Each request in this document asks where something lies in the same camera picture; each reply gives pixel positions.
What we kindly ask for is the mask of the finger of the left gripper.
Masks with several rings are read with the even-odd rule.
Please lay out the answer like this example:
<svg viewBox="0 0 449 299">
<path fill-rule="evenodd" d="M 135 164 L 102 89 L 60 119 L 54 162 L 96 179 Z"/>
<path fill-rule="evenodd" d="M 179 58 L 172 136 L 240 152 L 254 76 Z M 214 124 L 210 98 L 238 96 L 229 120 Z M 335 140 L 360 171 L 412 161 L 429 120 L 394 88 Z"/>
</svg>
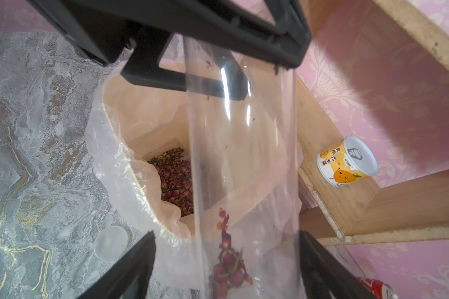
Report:
<svg viewBox="0 0 449 299">
<path fill-rule="evenodd" d="M 270 24 L 232 1 L 30 1 L 74 47 L 102 66 L 115 62 L 132 25 L 178 33 L 256 59 L 297 68 L 311 30 L 297 1 L 267 1 Z"/>
<path fill-rule="evenodd" d="M 191 91 L 234 101 L 243 101 L 247 97 L 249 80 L 228 49 L 198 41 L 215 64 L 224 70 L 226 77 L 221 80 L 161 68 L 159 62 L 172 37 L 172 33 L 138 35 L 137 45 L 121 71 L 122 77 L 133 85 L 143 87 Z"/>
</svg>

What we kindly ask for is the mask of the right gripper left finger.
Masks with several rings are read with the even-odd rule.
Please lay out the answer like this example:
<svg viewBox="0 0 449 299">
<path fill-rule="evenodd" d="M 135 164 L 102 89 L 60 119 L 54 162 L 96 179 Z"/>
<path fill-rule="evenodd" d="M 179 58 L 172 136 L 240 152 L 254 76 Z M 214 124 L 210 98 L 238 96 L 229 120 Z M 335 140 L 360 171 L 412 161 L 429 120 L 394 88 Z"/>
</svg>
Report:
<svg viewBox="0 0 449 299">
<path fill-rule="evenodd" d="M 150 231 L 78 299 L 144 299 L 157 246 Z"/>
</svg>

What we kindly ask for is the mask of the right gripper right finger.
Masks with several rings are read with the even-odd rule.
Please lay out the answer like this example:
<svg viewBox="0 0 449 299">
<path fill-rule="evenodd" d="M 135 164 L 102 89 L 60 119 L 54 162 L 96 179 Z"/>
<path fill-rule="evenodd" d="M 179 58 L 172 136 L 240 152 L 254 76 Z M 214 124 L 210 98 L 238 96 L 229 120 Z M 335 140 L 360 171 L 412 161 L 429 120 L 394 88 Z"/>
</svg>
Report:
<svg viewBox="0 0 449 299">
<path fill-rule="evenodd" d="M 299 265 L 308 299 L 374 299 L 310 233 L 299 231 Z"/>
</svg>

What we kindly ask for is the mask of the clear jar lid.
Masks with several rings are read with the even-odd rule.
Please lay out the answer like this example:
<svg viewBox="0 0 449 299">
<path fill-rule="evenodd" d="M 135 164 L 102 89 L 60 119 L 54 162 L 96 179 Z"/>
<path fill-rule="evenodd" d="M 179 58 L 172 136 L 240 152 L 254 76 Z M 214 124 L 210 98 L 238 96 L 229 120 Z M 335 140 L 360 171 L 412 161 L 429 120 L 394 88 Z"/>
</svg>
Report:
<svg viewBox="0 0 449 299">
<path fill-rule="evenodd" d="M 127 246 L 127 231 L 114 225 L 98 234 L 94 241 L 94 254 L 101 260 L 114 260 L 125 252 Z"/>
</svg>

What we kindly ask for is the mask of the clear jar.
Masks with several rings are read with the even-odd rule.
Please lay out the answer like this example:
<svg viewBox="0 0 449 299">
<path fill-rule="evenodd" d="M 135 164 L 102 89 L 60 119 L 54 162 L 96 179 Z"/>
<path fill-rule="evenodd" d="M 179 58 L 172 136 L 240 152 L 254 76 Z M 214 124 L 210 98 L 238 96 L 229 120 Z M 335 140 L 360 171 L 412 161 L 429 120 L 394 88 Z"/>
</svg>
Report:
<svg viewBox="0 0 449 299">
<path fill-rule="evenodd" d="M 184 40 L 195 235 L 205 299 L 297 299 L 294 72 Z"/>
</svg>

